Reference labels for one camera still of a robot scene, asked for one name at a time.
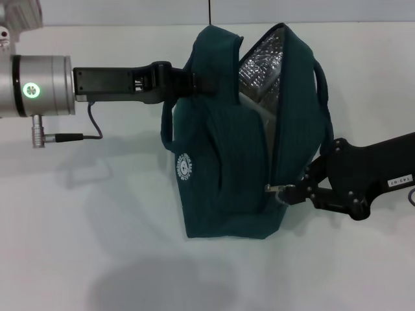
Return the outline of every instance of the zipper pull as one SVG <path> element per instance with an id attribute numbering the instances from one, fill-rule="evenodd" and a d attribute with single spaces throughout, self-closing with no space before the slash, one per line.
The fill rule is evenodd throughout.
<path id="1" fill-rule="evenodd" d="M 286 186 L 271 186 L 265 185 L 265 192 L 280 192 L 284 190 Z"/>

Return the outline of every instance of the white table surface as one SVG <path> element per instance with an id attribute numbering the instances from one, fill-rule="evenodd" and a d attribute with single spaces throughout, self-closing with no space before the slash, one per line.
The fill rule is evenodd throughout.
<path id="1" fill-rule="evenodd" d="M 232 25 L 245 53 L 271 25 Z M 73 66 L 188 59 L 201 26 L 48 28 L 21 54 Z M 329 82 L 337 137 L 364 146 L 414 132 L 415 23 L 293 24 Z M 291 207 L 270 238 L 185 237 L 161 104 L 97 103 L 102 141 L 32 150 L 30 120 L 0 122 L 0 310 L 413 310 L 415 210 L 408 190 L 371 217 Z M 91 132 L 77 115 L 48 132 Z"/>

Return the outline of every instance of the zipper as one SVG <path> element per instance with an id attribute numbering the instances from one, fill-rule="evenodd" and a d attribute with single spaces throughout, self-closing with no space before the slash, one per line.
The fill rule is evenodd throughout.
<path id="1" fill-rule="evenodd" d="M 255 45 L 245 54 L 244 57 L 242 57 L 241 61 L 239 62 L 239 67 L 242 66 L 242 64 L 246 61 L 246 59 L 259 47 L 259 45 L 264 42 L 265 39 L 267 39 L 273 32 L 275 32 L 277 29 L 282 28 L 282 27 L 286 27 L 286 24 L 284 23 L 279 23 L 275 26 L 273 26 L 270 30 L 268 30 L 261 39 L 258 40 L 257 43 L 255 43 Z M 281 79 L 280 82 L 280 86 L 279 89 L 282 89 L 282 84 L 283 84 L 283 79 Z M 281 92 L 279 93 L 279 100 L 278 100 L 278 106 L 277 106 L 277 113 L 276 113 L 276 127 L 274 130 L 274 147 L 273 147 L 273 151 L 272 151 L 272 159 L 271 162 L 269 164 L 269 160 L 267 160 L 267 165 L 268 165 L 268 183 L 265 185 L 265 192 L 266 193 L 271 193 L 271 192 L 275 192 L 277 195 L 279 192 L 283 191 L 285 187 L 290 187 L 292 185 L 279 185 L 279 186 L 272 186 L 272 180 L 274 180 L 274 176 L 275 176 L 275 171 L 276 171 L 276 167 L 277 167 L 277 156 L 274 155 L 274 153 L 276 152 L 276 150 L 278 150 L 278 145 L 279 145 L 279 116 L 281 115 Z"/>

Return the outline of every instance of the metal cylinder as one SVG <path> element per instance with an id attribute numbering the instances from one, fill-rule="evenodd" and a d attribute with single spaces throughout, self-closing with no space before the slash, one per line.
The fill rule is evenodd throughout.
<path id="1" fill-rule="evenodd" d="M 0 117 L 74 115 L 68 56 L 0 56 Z"/>
<path id="2" fill-rule="evenodd" d="M 70 57 L 22 56 L 20 86 L 26 116 L 75 114 Z"/>
<path id="3" fill-rule="evenodd" d="M 45 148 L 45 133 L 40 115 L 32 116 L 32 143 L 33 148 Z"/>

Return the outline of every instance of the circular logo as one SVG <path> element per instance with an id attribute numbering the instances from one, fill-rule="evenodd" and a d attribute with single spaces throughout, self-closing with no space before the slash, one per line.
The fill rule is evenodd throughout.
<path id="1" fill-rule="evenodd" d="M 26 83 L 25 86 L 23 86 L 23 94 L 29 98 L 36 98 L 40 94 L 40 87 L 36 83 Z"/>
<path id="2" fill-rule="evenodd" d="M 180 177 L 181 180 L 188 180 L 191 173 L 192 173 L 192 161 L 188 154 L 182 154 L 178 160 L 176 165 L 177 175 Z"/>

